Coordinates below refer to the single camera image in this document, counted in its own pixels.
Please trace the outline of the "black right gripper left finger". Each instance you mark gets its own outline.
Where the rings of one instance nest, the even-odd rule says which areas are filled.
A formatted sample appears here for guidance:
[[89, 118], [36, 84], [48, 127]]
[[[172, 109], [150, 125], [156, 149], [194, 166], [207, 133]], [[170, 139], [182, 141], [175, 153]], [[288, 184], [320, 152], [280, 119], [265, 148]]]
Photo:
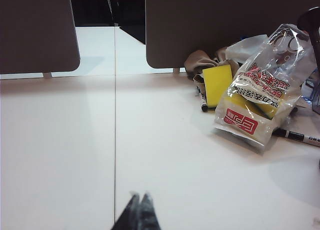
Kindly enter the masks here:
[[140, 195], [134, 193], [111, 230], [136, 230]]

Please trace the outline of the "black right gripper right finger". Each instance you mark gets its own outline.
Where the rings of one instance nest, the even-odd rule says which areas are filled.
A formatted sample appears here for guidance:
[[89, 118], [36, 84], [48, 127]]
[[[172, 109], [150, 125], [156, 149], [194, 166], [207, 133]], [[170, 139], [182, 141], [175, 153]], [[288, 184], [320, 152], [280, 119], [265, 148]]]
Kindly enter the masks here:
[[153, 199], [146, 192], [139, 205], [139, 229], [140, 230], [160, 230]]

